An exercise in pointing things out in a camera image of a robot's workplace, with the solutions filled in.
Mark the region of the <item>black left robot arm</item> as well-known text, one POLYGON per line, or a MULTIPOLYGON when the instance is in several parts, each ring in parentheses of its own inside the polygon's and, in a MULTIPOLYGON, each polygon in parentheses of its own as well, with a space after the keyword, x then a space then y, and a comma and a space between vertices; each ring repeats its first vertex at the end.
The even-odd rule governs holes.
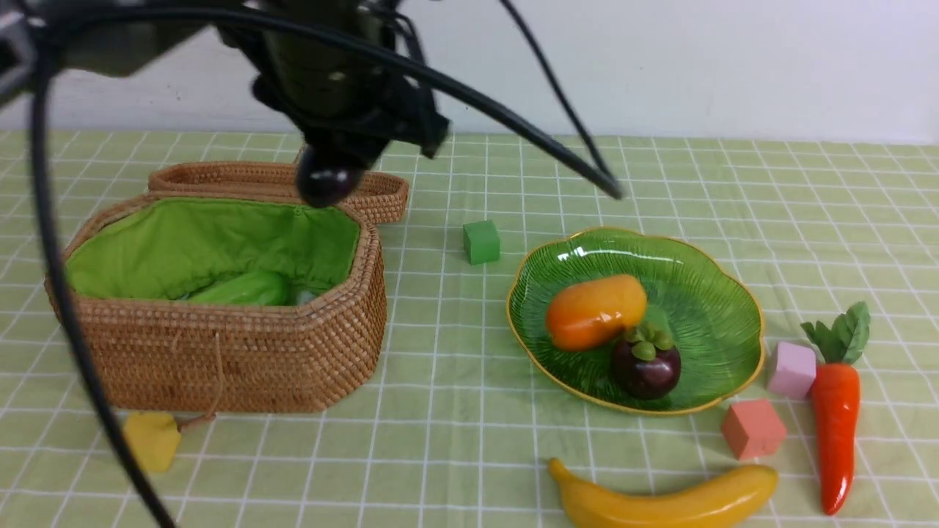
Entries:
POLYGON ((287 117, 325 161, 372 166, 392 142, 431 158, 450 123, 430 87, 399 62, 425 67, 395 1, 4 1, 2 103, 30 88, 40 61, 54 73, 125 78, 207 26, 255 69, 256 100, 287 117))

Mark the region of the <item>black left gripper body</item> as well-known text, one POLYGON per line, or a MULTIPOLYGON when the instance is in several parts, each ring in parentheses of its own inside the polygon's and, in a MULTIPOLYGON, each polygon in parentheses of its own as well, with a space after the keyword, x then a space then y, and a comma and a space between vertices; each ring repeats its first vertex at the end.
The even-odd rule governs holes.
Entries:
MULTIPOLYGON (((396 1, 261 1, 258 6, 392 53, 403 43, 410 59, 425 64, 416 28, 396 1)), ((222 26, 220 36, 257 70, 255 99, 291 120, 320 164, 369 169, 392 142, 413 144, 432 159, 448 136, 449 120, 437 111, 430 87, 359 54, 245 26, 222 26)))

